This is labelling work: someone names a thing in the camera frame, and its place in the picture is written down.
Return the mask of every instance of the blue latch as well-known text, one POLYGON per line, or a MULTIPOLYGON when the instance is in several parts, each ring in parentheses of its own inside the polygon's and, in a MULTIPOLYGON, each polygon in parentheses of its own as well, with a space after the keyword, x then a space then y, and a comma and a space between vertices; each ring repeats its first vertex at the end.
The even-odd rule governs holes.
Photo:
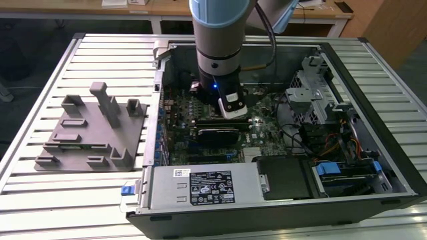
POLYGON ((373 168, 375 168, 376 173, 379 173, 383 170, 379 161, 373 161, 372 164, 373 164, 373 168))
POLYGON ((132 196, 132 195, 134 195, 134 186, 122 186, 120 194, 121 194, 121 196, 132 196))
POLYGON ((321 162, 315 166, 319 176, 324 174, 340 174, 340 168, 336 162, 321 162))

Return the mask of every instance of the white box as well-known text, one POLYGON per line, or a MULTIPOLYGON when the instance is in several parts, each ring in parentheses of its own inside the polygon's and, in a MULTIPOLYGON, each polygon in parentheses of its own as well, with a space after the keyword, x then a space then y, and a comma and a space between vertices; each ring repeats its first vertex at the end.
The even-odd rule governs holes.
POLYGON ((124 9, 128 7, 126 0, 101 0, 102 9, 124 9))
POLYGON ((128 0, 128 4, 145 5, 149 0, 128 0))

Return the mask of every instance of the workbench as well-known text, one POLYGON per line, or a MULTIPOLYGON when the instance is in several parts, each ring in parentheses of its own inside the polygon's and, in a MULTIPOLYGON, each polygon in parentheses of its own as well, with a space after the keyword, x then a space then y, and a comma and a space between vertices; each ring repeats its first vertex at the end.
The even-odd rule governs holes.
MULTIPOLYGON (((268 42, 247 36, 249 42, 268 42)), ((151 116, 140 135, 134 168, 130 172, 70 173, 34 171, 34 158, 62 114, 66 94, 96 101, 92 82, 105 82, 106 93, 118 103, 129 98, 151 104, 159 79, 153 48, 159 40, 193 41, 189 35, 76 34, 34 102, 24 124, 0 162, 0 236, 16 239, 142 240, 144 234, 128 223, 124 212, 136 207, 137 196, 121 199, 121 186, 141 177, 145 136, 151 116)), ((396 141, 427 180, 427 109, 369 43, 356 38, 277 37, 287 42, 328 42, 396 141)), ((343 100, 347 95, 332 81, 343 100)), ((425 239, 425 203, 396 209, 355 224, 277 231, 248 232, 197 239, 292 239, 309 236, 324 240, 425 239)))
MULTIPOLYGON (((161 34, 161 21, 191 21, 188 0, 149 0, 147 5, 102 9, 102 0, 1 0, 0 17, 56 20, 147 20, 153 34, 161 34)), ((331 25, 327 37, 339 37, 352 13, 344 13, 327 0, 323 7, 296 9, 291 24, 331 25)))

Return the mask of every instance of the motherboard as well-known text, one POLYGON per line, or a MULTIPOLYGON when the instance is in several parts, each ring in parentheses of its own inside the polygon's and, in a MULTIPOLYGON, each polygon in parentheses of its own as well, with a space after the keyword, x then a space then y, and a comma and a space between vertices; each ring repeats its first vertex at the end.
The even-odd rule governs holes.
POLYGON ((188 91, 165 91, 169 165, 244 163, 256 156, 289 152, 275 118, 277 94, 264 94, 260 86, 244 86, 243 90, 248 95, 263 95, 261 100, 248 107, 243 118, 232 120, 225 120, 188 91))

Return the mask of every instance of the table leg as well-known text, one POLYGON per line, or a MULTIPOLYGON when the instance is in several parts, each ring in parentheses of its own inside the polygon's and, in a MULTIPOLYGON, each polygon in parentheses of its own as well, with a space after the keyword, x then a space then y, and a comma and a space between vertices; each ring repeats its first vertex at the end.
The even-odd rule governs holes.
POLYGON ((151 16, 149 21, 152 34, 161 34, 161 16, 151 16))
POLYGON ((343 29, 345 27, 347 18, 344 19, 336 19, 335 24, 331 27, 331 30, 328 31, 327 37, 328 38, 339 38, 343 32, 343 29))

